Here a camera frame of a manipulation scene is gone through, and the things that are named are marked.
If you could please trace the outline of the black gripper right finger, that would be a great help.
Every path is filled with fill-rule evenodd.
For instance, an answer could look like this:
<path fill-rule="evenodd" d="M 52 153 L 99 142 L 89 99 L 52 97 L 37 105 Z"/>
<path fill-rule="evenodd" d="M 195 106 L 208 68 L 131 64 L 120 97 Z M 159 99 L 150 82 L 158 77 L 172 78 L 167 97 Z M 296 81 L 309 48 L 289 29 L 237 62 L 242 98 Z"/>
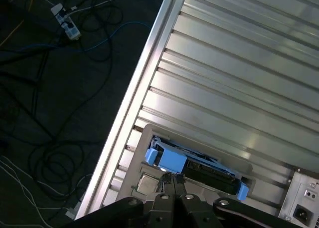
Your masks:
<path fill-rule="evenodd" d="M 186 191 L 182 174 L 174 175 L 177 204 L 185 228 L 297 228 L 266 212 L 233 200 L 218 198 L 212 205 Z"/>

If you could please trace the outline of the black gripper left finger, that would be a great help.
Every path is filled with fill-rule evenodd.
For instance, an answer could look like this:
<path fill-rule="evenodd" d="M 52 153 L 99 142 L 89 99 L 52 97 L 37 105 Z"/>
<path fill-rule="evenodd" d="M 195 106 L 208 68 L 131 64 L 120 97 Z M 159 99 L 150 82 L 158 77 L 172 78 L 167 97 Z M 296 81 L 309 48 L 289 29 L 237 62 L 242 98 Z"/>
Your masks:
<path fill-rule="evenodd" d="M 170 228 L 173 224 L 173 174 L 165 173 L 159 180 L 153 200 L 143 202 L 126 197 L 95 212 L 74 220 L 65 228 Z"/>

